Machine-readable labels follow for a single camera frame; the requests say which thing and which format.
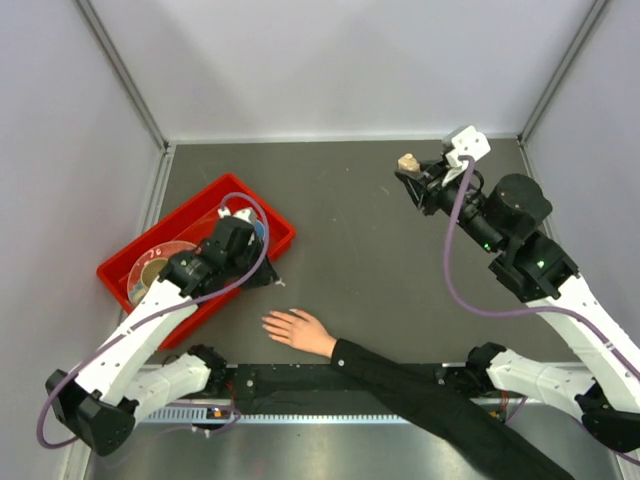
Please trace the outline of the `beige nail polish bottle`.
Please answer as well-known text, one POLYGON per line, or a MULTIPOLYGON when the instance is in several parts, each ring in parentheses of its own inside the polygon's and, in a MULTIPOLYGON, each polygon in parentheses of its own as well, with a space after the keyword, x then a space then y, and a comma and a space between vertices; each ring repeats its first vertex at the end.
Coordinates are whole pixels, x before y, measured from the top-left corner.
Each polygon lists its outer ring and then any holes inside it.
POLYGON ((421 173, 420 163, 411 153, 407 153, 397 160, 396 173, 404 176, 419 176, 421 173))

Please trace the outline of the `black sleeved forearm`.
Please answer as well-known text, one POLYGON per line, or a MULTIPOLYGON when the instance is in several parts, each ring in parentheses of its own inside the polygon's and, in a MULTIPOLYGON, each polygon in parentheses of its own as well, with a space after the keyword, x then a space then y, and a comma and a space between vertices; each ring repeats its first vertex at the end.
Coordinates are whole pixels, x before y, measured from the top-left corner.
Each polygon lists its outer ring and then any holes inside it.
POLYGON ((394 414, 446 441, 490 479, 572 477, 470 399, 356 343, 336 340, 330 365, 394 414))

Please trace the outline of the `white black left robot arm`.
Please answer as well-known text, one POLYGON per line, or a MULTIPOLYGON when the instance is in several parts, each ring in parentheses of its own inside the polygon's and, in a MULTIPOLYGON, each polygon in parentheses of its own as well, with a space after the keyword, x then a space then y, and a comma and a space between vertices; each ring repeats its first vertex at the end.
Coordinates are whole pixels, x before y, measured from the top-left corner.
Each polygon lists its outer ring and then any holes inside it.
POLYGON ((270 226, 247 211, 221 218, 194 249, 173 255, 126 320, 92 357, 45 382, 44 412, 95 454, 108 456, 150 414, 194 393, 216 396, 226 387, 223 359, 196 345, 172 363, 139 371, 198 306, 237 287, 278 282, 267 251, 270 226))

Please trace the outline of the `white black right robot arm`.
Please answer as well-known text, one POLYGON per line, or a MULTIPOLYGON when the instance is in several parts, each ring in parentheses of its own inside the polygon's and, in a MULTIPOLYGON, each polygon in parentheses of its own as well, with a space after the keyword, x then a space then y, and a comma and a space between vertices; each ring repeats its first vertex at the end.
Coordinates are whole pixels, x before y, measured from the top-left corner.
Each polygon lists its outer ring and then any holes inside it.
POLYGON ((504 390, 535 399, 578 421, 618 454, 639 449, 639 349, 591 292, 577 264, 540 225, 551 203, 522 174, 502 177, 490 194, 470 184, 475 171, 449 180, 444 160, 407 154, 395 176, 426 216, 450 218, 445 242, 461 227, 484 251, 496 280, 522 304, 521 314, 545 320, 583 369, 547 366, 495 343, 469 353, 467 384, 487 396, 504 390))

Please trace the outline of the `person's bare hand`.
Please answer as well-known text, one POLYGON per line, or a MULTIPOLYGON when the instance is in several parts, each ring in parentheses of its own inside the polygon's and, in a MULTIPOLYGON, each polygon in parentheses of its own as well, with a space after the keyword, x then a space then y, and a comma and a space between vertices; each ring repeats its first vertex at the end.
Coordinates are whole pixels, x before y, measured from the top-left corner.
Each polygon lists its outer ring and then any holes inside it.
POLYGON ((269 312, 262 328, 278 343, 325 358, 331 357, 337 342, 317 318, 299 309, 269 312))

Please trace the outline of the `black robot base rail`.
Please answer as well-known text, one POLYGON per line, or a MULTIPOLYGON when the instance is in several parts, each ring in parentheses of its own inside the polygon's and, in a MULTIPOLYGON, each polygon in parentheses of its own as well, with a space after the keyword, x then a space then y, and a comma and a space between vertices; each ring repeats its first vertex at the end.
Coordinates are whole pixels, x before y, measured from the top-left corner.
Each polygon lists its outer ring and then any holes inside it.
MULTIPOLYGON (((480 405, 504 406, 504 395, 473 380, 462 365, 408 364, 422 379, 454 388, 480 405)), ((389 410, 358 381, 326 364, 241 364, 224 393, 246 414, 365 415, 389 410)))

